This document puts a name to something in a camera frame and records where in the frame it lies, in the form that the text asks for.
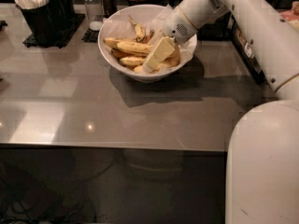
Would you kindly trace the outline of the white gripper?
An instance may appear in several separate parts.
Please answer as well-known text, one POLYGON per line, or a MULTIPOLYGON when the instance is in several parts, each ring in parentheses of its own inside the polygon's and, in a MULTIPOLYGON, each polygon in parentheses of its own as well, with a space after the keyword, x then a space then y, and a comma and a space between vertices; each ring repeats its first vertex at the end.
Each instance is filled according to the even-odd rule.
POLYGON ((205 24, 214 23, 227 12, 228 9, 219 0, 183 0, 164 20, 164 37, 155 44, 142 64, 143 70, 147 73, 153 71, 175 51, 176 42, 180 45, 186 43, 205 24))

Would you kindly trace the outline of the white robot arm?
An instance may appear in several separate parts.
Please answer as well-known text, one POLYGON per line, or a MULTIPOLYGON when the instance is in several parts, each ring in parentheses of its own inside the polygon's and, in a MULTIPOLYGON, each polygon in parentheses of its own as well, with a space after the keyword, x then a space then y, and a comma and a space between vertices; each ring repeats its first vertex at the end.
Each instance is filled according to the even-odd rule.
POLYGON ((277 99, 251 109, 232 132, 225 224, 299 224, 299 33, 265 0, 183 0, 159 34, 183 44, 226 11, 277 99))

